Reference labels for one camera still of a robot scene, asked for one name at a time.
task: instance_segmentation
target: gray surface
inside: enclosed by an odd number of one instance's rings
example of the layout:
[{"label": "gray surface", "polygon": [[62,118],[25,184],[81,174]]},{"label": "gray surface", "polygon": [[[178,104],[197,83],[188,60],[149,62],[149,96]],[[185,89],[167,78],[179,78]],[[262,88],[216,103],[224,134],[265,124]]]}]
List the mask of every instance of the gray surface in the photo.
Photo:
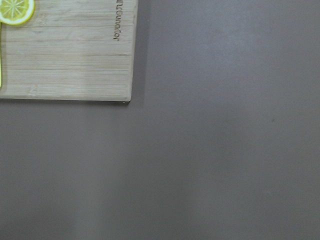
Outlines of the gray surface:
[{"label": "gray surface", "polygon": [[140,0],[129,105],[0,101],[0,239],[320,239],[319,12]]}]

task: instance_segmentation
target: brand logo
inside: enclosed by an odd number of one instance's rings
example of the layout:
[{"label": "brand logo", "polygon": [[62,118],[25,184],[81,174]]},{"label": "brand logo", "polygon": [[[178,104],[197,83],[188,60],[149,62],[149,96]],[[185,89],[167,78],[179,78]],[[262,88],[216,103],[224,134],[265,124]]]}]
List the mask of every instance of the brand logo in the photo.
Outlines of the brand logo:
[{"label": "brand logo", "polygon": [[121,19],[123,15],[123,0],[116,0],[116,17],[115,17],[115,25],[114,25],[114,40],[120,41],[120,35],[121,35]]}]

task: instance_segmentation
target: yellow-green object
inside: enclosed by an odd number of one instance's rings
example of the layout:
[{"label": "yellow-green object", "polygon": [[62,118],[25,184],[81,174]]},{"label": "yellow-green object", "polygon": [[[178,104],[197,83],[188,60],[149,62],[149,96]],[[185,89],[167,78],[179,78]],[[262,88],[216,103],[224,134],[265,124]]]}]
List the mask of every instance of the yellow-green object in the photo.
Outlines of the yellow-green object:
[{"label": "yellow-green object", "polygon": [[34,11],[35,0],[0,0],[0,23],[9,25],[23,24],[31,18]]}]

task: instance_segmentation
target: citrus fruit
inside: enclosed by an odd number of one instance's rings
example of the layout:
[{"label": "citrus fruit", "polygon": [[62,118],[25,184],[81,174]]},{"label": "citrus fruit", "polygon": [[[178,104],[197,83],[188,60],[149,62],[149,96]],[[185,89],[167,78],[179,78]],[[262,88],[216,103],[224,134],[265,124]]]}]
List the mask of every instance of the citrus fruit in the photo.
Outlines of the citrus fruit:
[{"label": "citrus fruit", "polygon": [[0,0],[0,22],[19,25],[28,21],[35,10],[35,0]]}]

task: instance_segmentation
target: bamboo board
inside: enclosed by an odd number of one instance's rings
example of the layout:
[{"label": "bamboo board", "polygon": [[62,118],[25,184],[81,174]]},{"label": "bamboo board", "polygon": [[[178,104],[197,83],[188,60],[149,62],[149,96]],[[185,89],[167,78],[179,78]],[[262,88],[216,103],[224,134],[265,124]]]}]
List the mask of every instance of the bamboo board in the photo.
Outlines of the bamboo board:
[{"label": "bamboo board", "polygon": [[35,4],[24,25],[1,24],[0,98],[130,101],[138,0]]}]

